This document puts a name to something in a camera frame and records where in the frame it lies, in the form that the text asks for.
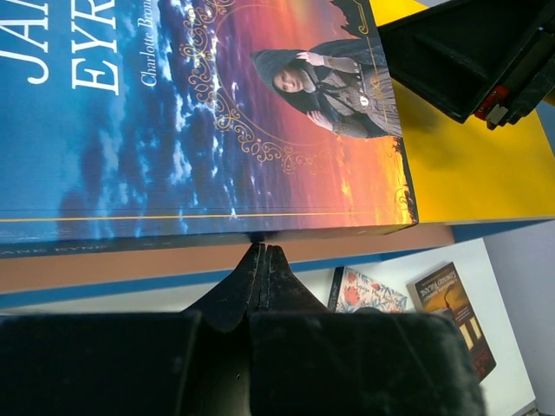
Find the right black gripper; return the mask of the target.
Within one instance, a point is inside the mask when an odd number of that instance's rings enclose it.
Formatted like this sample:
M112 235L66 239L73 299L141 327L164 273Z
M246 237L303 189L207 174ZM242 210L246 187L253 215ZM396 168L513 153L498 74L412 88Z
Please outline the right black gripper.
M514 125L554 89L553 1L447 1L378 33L392 78L460 123Z

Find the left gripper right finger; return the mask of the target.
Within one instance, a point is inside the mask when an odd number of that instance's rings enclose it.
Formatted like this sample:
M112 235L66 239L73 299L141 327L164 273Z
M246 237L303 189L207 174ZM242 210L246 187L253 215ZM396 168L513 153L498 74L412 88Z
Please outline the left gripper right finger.
M485 399L459 330L432 314L329 312L264 250L249 317L254 415L482 415Z

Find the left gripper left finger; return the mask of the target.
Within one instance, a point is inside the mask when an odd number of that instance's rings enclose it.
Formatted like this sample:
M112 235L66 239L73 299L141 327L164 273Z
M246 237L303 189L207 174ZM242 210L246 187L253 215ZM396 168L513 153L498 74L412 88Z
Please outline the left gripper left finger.
M1 320L4 415L246 415L265 247L180 312Z

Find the Jane Eyre book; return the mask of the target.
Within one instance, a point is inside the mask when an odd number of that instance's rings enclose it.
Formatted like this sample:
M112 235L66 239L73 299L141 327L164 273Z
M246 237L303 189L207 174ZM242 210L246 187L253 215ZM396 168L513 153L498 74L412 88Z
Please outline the Jane Eyre book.
M369 2L2 2L2 257L418 220Z

